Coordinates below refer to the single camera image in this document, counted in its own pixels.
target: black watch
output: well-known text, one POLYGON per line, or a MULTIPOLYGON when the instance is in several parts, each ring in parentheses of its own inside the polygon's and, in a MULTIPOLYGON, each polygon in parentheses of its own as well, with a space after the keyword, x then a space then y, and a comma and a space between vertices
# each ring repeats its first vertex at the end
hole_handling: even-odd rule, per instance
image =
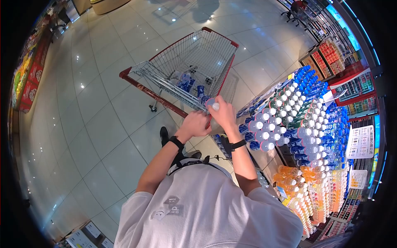
POLYGON ((171 141, 172 143, 174 143, 178 148, 179 148, 179 152, 182 152, 183 148, 185 147, 185 144, 182 144, 177 138, 176 136, 172 136, 169 141, 171 141))

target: shopping cart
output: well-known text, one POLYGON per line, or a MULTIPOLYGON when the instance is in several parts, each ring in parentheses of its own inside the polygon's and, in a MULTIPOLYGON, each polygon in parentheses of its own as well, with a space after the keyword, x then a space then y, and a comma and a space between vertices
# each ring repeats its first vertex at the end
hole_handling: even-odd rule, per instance
POLYGON ((162 98, 161 92, 168 92, 195 110, 207 111, 197 97, 197 86, 204 86, 205 95, 219 95, 238 47, 234 41, 203 27, 165 48, 149 61, 120 72, 119 76, 156 100, 153 105, 149 105, 151 111, 157 110, 156 105, 159 102, 185 118, 187 113, 162 98), (138 83, 129 76, 130 73, 153 82, 160 88, 159 93, 156 94, 138 83), (177 86, 180 73, 190 73, 195 79, 189 92, 177 86))

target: white t-shirt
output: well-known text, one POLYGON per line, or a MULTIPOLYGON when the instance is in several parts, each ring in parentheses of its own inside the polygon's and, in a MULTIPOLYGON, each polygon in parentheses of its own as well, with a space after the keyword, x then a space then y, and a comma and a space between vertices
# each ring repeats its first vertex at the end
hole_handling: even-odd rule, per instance
POLYGON ((300 219, 264 188, 244 196, 224 171, 189 165, 166 176, 154 195, 133 194, 114 247, 296 248, 300 219))

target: hand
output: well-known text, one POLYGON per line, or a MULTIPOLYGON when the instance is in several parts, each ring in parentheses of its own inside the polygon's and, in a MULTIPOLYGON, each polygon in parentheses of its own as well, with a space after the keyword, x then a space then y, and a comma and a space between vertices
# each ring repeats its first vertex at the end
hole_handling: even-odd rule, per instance
POLYGON ((209 120, 210 117, 202 110, 192 111, 186 116, 175 136, 183 144, 190 140, 191 137, 205 136, 211 132, 211 126, 205 129, 209 120))
POLYGON ((217 96, 215 102, 219 103, 219 110, 215 111, 211 106, 208 106, 208 111, 216 122, 225 130, 226 134, 234 131, 237 128, 236 109, 231 103, 225 102, 221 96, 217 96))

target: person in red shirt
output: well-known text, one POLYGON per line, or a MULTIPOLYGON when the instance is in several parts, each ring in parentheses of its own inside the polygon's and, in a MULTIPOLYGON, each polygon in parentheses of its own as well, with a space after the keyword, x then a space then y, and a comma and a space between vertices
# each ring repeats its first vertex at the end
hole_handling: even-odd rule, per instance
POLYGON ((307 1, 295 1, 291 5, 291 10, 287 13, 287 17, 290 18, 291 14, 298 13, 301 9, 305 10, 307 6, 307 1))

